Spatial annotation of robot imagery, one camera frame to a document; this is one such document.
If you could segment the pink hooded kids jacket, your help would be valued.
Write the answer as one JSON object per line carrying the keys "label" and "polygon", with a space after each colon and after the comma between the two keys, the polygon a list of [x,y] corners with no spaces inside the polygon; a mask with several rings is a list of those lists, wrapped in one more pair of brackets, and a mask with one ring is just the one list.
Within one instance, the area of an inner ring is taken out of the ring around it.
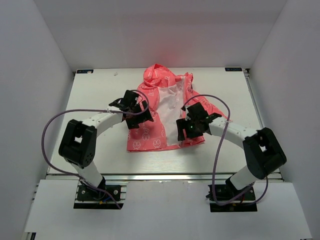
{"label": "pink hooded kids jacket", "polygon": [[184,104],[191,106],[201,103],[209,114],[223,114],[220,109],[193,89],[193,79],[192,73],[175,75],[160,64],[154,64],[144,71],[143,82],[137,88],[149,100],[149,110],[153,120],[141,123],[137,129],[129,130],[127,151],[176,150],[205,141],[202,136],[178,141],[176,121],[186,116],[181,109]]}

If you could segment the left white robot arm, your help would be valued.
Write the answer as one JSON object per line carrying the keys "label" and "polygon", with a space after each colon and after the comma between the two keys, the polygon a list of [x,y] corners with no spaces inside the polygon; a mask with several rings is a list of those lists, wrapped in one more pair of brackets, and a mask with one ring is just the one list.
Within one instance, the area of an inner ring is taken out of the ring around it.
{"label": "left white robot arm", "polygon": [[109,108],[98,114],[79,121],[72,119],[68,122],[63,134],[58,153],[70,163],[82,182],[88,186],[88,193],[99,200],[105,196],[105,180],[99,173],[94,157],[97,138],[114,125],[126,122],[128,129],[138,129],[139,124],[153,121],[148,102],[134,101],[129,105],[116,101]]}

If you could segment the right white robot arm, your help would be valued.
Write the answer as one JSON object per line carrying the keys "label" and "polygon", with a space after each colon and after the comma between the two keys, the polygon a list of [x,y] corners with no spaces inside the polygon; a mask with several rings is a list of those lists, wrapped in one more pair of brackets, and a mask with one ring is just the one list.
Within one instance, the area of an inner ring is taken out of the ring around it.
{"label": "right white robot arm", "polygon": [[177,140],[194,139],[207,133],[227,140],[244,151],[246,166],[225,181],[226,195],[236,200],[244,189],[287,162],[287,157],[274,132],[267,127],[260,130],[228,122],[222,115],[213,113],[201,118],[192,117],[176,120]]}

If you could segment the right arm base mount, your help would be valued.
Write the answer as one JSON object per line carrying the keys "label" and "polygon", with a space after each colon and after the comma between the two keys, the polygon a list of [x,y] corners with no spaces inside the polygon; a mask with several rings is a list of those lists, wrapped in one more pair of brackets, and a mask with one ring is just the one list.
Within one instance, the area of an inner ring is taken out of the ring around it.
{"label": "right arm base mount", "polygon": [[[226,202],[233,198],[231,191],[227,189],[225,184],[215,185],[216,198],[220,202]],[[257,212],[256,195],[253,187],[249,189],[244,195],[238,197],[233,202],[220,206],[218,205],[212,193],[212,185],[208,185],[208,194],[205,196],[209,200],[209,208],[211,213],[247,213]]]}

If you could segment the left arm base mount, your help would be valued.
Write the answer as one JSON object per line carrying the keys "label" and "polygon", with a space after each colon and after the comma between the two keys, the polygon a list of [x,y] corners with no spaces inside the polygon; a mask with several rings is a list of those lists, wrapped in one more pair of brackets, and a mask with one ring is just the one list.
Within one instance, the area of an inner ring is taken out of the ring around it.
{"label": "left arm base mount", "polygon": [[120,210],[126,199],[128,182],[106,181],[105,191],[107,191],[117,202],[104,192],[89,188],[81,181],[78,182],[73,208],[81,210]]}

